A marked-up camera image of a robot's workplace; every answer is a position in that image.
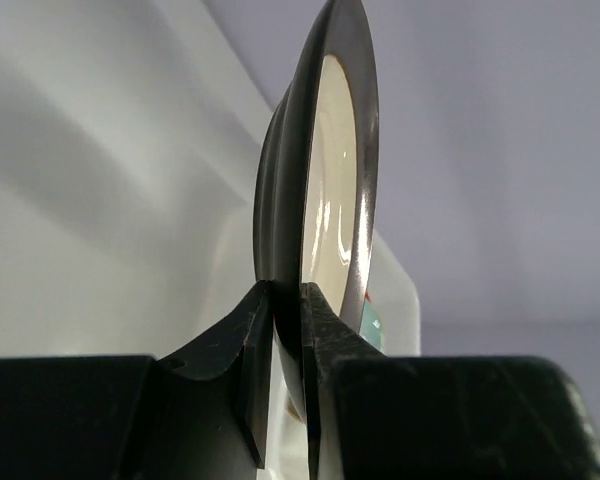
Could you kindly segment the red plate with teal flower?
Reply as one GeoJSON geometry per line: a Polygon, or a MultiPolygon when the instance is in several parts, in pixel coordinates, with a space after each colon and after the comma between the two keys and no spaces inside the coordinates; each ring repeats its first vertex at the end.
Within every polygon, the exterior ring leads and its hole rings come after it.
{"type": "Polygon", "coordinates": [[[359,335],[378,351],[384,351],[384,335],[381,319],[368,293],[365,294],[359,335]]]}

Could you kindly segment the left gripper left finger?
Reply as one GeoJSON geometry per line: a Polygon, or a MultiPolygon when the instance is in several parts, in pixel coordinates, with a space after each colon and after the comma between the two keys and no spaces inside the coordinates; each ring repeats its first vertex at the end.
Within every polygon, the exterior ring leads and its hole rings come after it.
{"type": "Polygon", "coordinates": [[[0,479],[253,479],[272,314],[256,283],[164,358],[0,358],[0,479]]]}

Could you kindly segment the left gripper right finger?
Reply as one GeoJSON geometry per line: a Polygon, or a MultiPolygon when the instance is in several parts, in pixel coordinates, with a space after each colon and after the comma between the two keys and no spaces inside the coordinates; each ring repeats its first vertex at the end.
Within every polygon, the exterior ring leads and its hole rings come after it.
{"type": "Polygon", "coordinates": [[[600,479],[600,435],[557,364],[389,357],[301,289],[314,479],[600,479]]]}

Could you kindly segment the brown rimmed cream plate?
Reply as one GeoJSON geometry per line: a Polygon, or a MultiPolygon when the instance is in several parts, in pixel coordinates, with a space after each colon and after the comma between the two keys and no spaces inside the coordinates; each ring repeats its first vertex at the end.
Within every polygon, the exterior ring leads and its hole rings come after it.
{"type": "Polygon", "coordinates": [[[274,288],[290,401],[303,414],[300,290],[316,284],[352,330],[361,324],[373,240],[379,101],[373,43],[359,1],[329,1],[276,107],[258,166],[255,274],[274,288]]]}

